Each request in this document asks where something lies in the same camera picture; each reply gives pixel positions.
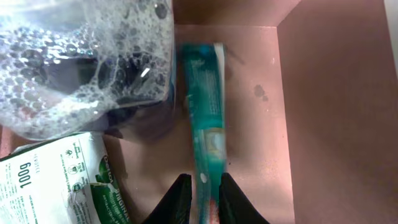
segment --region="plastic bag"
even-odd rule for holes
[[[35,140],[165,100],[172,0],[0,0],[0,123]]]

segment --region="100g label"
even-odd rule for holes
[[[29,167],[30,167],[30,162],[19,166],[20,168],[20,171],[18,173],[19,184],[20,184],[19,187],[22,189],[32,183],[28,182],[30,180]]]

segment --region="green and white box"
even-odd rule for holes
[[[131,223],[101,133],[43,142],[1,159],[3,223]]]

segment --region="pink surface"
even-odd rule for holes
[[[226,45],[228,171],[271,223],[294,223],[276,29],[177,26],[176,35],[177,43]],[[179,174],[195,173],[187,113],[158,142],[139,144],[111,139],[107,148],[131,213],[138,222],[150,214]],[[195,196],[192,205],[194,221]]]
[[[10,129],[0,126],[1,142],[0,142],[0,158],[8,156],[14,149],[19,146],[33,143],[30,140],[19,137]]]
[[[274,27],[301,0],[174,0],[176,24]]]
[[[297,224],[398,223],[383,0],[303,0],[278,27]]]

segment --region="box wall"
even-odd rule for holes
[[[277,26],[301,0],[174,0],[176,24]]]
[[[397,223],[398,82],[383,0],[303,0],[277,30],[296,223]]]

